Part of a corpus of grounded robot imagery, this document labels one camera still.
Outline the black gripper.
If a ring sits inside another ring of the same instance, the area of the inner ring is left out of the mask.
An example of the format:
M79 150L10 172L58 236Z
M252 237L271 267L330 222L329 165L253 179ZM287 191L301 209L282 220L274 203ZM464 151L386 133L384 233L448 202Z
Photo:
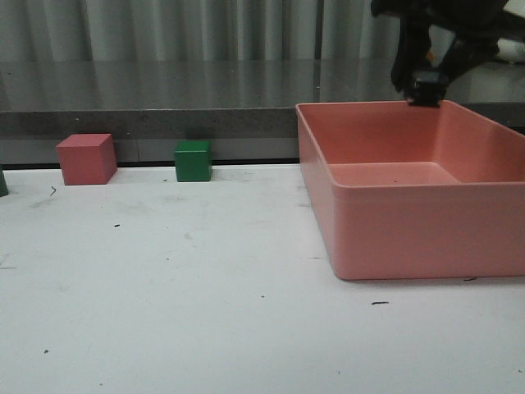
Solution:
M440 89L499 53L498 39L511 38L505 1L373 1L371 13L399 18L399 43L390 73L397 92L412 93L431 83L429 29L437 25L455 36L438 66Z

